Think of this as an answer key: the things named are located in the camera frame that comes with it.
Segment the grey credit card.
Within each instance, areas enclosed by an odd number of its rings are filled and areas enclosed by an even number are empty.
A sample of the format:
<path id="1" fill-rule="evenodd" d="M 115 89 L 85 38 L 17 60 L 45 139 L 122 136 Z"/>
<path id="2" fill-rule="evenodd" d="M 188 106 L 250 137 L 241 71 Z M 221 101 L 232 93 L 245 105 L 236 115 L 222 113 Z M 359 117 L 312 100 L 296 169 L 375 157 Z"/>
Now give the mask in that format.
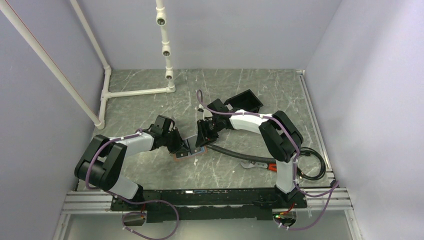
<path id="1" fill-rule="evenodd" d="M 197 137 L 195 135 L 186 139 L 188 150 L 192 155 L 199 151 L 198 147 L 196 147 L 196 141 Z"/>

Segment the brown leather card holder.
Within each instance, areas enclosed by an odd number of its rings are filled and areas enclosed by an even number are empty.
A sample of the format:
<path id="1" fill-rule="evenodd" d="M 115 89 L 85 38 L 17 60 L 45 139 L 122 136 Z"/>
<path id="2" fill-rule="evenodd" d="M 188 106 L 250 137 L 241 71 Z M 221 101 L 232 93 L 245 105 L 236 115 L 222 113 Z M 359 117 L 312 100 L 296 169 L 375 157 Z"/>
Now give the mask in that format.
<path id="1" fill-rule="evenodd" d="M 176 162 L 180 162 L 184 159 L 207 153 L 208 150 L 206 146 L 196 147 L 196 140 L 197 135 L 192 135 L 183 139 L 183 143 L 185 145 L 179 151 L 172 155 L 173 160 Z"/>

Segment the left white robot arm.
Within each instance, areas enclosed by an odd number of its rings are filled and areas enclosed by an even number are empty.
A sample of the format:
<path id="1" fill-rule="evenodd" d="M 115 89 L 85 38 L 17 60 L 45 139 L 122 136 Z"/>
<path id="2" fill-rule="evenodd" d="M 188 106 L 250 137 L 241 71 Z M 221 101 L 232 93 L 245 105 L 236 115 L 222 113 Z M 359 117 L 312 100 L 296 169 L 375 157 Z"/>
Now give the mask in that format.
<path id="1" fill-rule="evenodd" d="M 171 154 L 188 149 L 175 121 L 158 115 L 148 128 L 138 128 L 130 135 L 95 135 L 77 163 L 74 175 L 85 182 L 87 189 L 100 189 L 121 197 L 129 209 L 137 210 L 144 203 L 144 189 L 140 184 L 121 175 L 124 160 L 161 147 L 167 148 Z"/>

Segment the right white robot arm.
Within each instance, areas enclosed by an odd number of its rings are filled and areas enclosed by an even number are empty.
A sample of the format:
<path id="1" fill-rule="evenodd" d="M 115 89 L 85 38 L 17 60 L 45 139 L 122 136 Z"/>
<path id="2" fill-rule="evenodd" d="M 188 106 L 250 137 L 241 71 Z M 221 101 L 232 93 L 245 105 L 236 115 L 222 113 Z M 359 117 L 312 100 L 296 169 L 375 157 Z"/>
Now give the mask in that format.
<path id="1" fill-rule="evenodd" d="M 268 152 L 276 162 L 275 200 L 289 207 L 299 192 L 297 162 L 303 136 L 283 111 L 261 114 L 244 109 L 218 111 L 202 106 L 211 116 L 198 120 L 196 146 L 215 142 L 223 129 L 243 130 L 261 135 Z"/>

